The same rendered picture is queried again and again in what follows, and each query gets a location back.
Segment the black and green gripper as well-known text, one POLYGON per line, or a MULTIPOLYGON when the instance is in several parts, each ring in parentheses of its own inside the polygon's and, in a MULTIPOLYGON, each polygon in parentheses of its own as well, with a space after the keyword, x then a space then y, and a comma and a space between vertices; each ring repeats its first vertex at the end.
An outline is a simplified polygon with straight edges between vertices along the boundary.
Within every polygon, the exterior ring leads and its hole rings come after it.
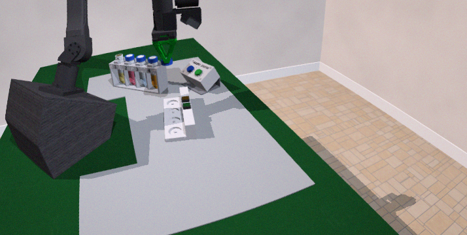
POLYGON ((152 44, 158 51, 164 63, 169 63, 175 44, 177 42, 177 30, 164 31, 163 13, 171 12, 173 9, 153 11, 154 28, 152 30, 152 44), (170 45, 166 54, 162 45, 170 45))

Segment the white four-tube rack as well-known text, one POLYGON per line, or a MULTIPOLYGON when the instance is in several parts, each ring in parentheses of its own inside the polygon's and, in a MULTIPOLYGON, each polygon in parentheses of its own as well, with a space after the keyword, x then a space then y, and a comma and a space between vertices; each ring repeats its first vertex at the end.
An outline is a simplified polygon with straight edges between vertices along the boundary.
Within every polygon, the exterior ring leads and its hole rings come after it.
POLYGON ((119 88, 126 88, 130 90, 161 94, 168 87, 166 66, 161 65, 161 62, 159 60, 158 65, 156 66, 154 66, 154 64, 149 64, 147 59, 145 60, 145 62, 146 64, 141 65, 141 63, 136 62, 135 58, 134 63, 130 63, 127 62, 124 57, 123 62, 114 60, 113 62, 109 63, 113 86, 119 88), (118 69, 123 70, 125 80, 124 84, 119 81, 118 69), (132 85, 130 83, 128 71, 134 72, 136 85, 132 85), (145 87, 140 83, 139 72, 145 73, 146 75, 147 85, 145 87), (158 88, 155 88, 152 85, 150 77, 151 73, 156 74, 158 88))

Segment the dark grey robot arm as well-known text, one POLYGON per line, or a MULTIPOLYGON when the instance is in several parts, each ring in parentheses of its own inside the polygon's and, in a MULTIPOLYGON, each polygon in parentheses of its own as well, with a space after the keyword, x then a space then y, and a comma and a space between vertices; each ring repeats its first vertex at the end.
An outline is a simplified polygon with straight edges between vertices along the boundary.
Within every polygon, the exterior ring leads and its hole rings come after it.
MULTIPOLYGON (((181 22, 198 29, 201 25, 201 8, 199 0, 152 0, 152 10, 163 13, 164 31, 177 30, 177 15, 181 14, 181 22)), ((68 96, 82 93, 83 88, 75 86, 81 62, 87 62, 92 56, 92 38, 88 27, 88 0, 67 0, 67 28, 64 37, 64 51, 58 57, 58 66, 52 85, 39 86, 39 91, 57 96, 68 96), (71 64, 70 64, 71 63, 71 64)))

